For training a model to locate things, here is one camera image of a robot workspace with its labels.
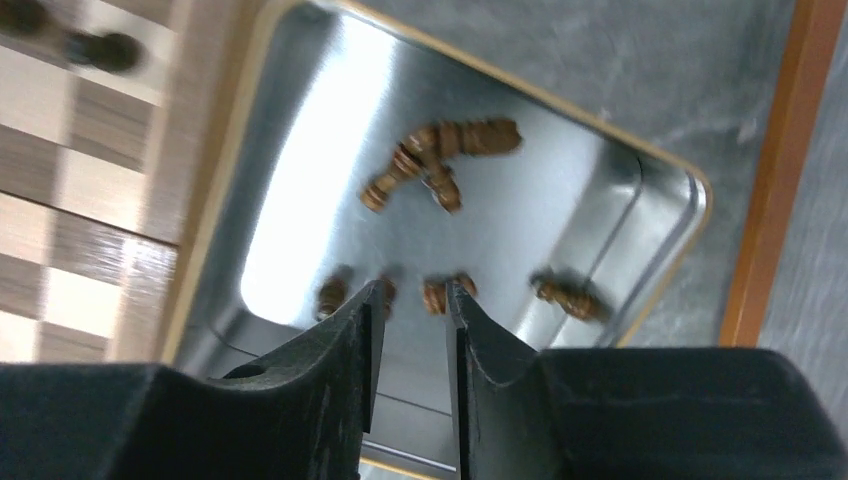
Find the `black plastic part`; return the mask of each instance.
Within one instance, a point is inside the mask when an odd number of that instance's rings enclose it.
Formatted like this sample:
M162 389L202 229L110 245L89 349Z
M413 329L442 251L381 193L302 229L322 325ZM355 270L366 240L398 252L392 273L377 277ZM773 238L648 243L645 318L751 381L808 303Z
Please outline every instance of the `black plastic part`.
M382 283L200 381L160 365L0 366L0 478L356 478Z
M138 65L141 45L122 33L103 36L84 32L68 32L65 39L65 58L77 65L99 68L110 73L121 73Z
M0 0L0 33L21 37L37 35L50 15L36 0Z
M463 479L842 479L803 376L753 349L536 353L461 286L448 352Z

